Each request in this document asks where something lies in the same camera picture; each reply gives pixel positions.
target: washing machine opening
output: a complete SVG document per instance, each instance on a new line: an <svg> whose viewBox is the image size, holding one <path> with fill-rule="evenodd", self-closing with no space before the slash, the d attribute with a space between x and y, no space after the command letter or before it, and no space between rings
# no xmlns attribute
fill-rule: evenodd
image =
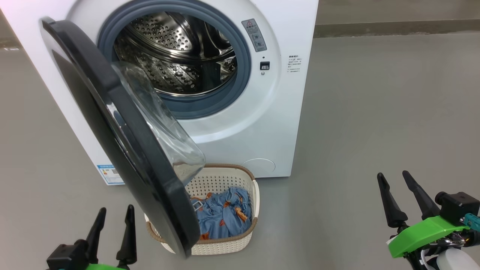
<svg viewBox="0 0 480 270"><path fill-rule="evenodd" d="M141 67L177 119L230 106L252 70L242 31L197 0L134 0L104 23L98 48L109 61Z"/></svg>
<svg viewBox="0 0 480 270"><path fill-rule="evenodd" d="M115 40L117 56L141 67L158 93L195 97L219 90L237 71L235 51L218 29L191 15L136 18Z"/></svg>

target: warning label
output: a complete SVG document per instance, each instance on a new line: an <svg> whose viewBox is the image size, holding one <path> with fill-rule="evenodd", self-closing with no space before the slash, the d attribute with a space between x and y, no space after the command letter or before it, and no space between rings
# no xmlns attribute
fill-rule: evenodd
<svg viewBox="0 0 480 270"><path fill-rule="evenodd" d="M265 44L264 37L262 32L258 28L257 22L255 19L245 20L241 22L245 30L247 31L250 40L252 41L253 47L256 52L267 50L267 45Z"/></svg>
<svg viewBox="0 0 480 270"><path fill-rule="evenodd" d="M301 57L298 55L289 55L287 61L287 72L300 72Z"/></svg>
<svg viewBox="0 0 480 270"><path fill-rule="evenodd" d="M113 165L97 165L97 167L107 185L123 184L120 174L117 172L115 167L113 167Z"/></svg>

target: white cable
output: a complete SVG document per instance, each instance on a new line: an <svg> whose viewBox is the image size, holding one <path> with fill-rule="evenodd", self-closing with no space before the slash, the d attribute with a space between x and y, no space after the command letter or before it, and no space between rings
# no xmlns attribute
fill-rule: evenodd
<svg viewBox="0 0 480 270"><path fill-rule="evenodd" d="M425 253L427 253L428 251L429 249L424 249L420 252L421 260L423 261L423 266L425 266L427 270L435 270L435 268L433 268L427 263L427 259L425 259Z"/></svg>

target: blue clothing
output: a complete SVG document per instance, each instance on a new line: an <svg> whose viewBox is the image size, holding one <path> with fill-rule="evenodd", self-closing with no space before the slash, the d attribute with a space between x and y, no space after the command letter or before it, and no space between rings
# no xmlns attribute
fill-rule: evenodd
<svg viewBox="0 0 480 270"><path fill-rule="evenodd" d="M221 194L209 193L206 199L192 198L192 203L198 201L203 204L196 211L202 240L237 236L252 224L250 200L243 188L233 186Z"/></svg>

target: basket handle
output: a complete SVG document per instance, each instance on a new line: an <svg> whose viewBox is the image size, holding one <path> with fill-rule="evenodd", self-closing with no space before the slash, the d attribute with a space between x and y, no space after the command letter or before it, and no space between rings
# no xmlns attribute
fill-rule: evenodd
<svg viewBox="0 0 480 270"><path fill-rule="evenodd" d="M255 196L255 213L254 217L258 218L258 214L260 213L260 189L258 188L257 181L253 180L253 195Z"/></svg>

